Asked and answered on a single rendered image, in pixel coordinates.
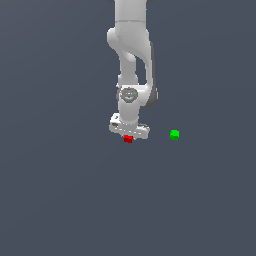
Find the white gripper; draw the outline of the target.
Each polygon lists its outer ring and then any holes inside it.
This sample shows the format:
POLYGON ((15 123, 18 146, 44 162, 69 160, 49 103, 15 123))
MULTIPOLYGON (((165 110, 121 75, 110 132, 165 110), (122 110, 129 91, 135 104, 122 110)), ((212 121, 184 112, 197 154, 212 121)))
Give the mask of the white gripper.
POLYGON ((113 133, 118 133, 122 137, 125 135, 132 136, 134 139, 147 139, 150 132, 150 127, 146 124, 125 123, 120 120, 120 114, 114 113, 110 119, 109 130, 113 133))

